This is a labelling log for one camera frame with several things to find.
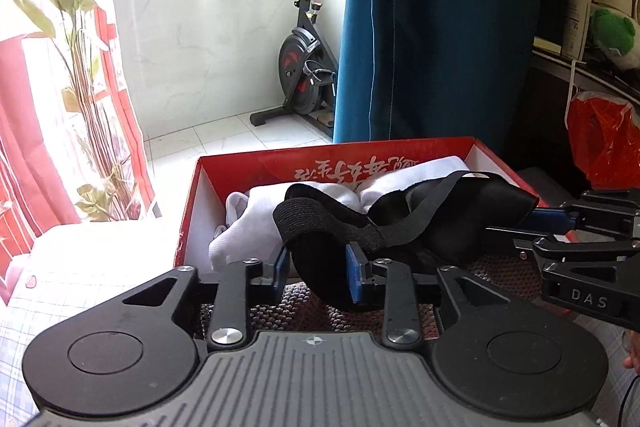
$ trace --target silver bolt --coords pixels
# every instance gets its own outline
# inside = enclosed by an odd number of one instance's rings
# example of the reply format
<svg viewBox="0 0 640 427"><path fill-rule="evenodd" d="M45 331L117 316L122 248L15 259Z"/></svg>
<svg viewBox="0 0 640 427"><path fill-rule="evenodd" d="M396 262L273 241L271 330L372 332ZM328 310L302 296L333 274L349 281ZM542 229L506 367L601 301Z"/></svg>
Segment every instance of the silver bolt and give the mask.
<svg viewBox="0 0 640 427"><path fill-rule="evenodd" d="M413 344L420 338L420 334L410 328L399 328L389 331L386 337L394 344Z"/></svg>
<svg viewBox="0 0 640 427"><path fill-rule="evenodd" d="M236 328L220 328L211 333L211 340L216 344L237 344L242 340L242 331Z"/></svg>

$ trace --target red box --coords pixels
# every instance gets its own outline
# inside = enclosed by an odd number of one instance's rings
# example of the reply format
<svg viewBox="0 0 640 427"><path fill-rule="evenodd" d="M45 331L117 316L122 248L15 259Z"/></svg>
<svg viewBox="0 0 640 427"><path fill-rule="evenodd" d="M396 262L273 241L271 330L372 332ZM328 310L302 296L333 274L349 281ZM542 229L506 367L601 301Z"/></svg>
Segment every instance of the red box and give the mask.
<svg viewBox="0 0 640 427"><path fill-rule="evenodd" d="M409 167L444 156L458 156L472 171L496 172L511 184L536 193L480 140L471 137L344 143L203 156L196 163L182 216L175 266L189 264L201 273L211 271L209 243L216 227L225 224L224 202L231 192L302 180L355 184L383 169Z"/></svg>

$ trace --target plastic bag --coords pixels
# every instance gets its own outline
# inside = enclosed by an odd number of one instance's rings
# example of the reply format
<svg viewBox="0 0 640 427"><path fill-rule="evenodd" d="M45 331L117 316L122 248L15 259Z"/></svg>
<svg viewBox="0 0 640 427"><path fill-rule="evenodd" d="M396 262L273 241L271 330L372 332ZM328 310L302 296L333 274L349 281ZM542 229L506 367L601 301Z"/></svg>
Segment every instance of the plastic bag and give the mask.
<svg viewBox="0 0 640 427"><path fill-rule="evenodd" d="M593 188L640 187L640 118L630 103L579 93L571 101L567 126L574 163Z"/></svg>

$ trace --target stuffed animal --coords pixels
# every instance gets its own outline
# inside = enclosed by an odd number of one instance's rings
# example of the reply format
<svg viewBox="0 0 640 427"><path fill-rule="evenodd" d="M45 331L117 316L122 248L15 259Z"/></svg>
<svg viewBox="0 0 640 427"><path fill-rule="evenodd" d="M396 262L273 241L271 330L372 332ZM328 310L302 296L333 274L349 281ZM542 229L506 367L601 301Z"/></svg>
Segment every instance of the stuffed animal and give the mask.
<svg viewBox="0 0 640 427"><path fill-rule="evenodd" d="M591 14L593 41L622 71L640 69L640 26L631 17L609 8Z"/></svg>

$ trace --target black cable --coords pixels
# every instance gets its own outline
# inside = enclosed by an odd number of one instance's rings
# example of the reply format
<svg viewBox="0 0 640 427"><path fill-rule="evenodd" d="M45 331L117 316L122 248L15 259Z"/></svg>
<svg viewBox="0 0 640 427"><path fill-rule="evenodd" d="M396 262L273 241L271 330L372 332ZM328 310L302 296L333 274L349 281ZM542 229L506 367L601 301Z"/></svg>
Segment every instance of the black cable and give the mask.
<svg viewBox="0 0 640 427"><path fill-rule="evenodd" d="M629 384L629 387L626 388L625 397L622 399L622 403L620 404L620 412L618 413L618 427L622 427L622 413L625 410L626 399L629 398L629 393L631 393L631 390L633 389L634 384L636 383L636 380L638 380L638 378L640 378L640 375L635 377Z"/></svg>

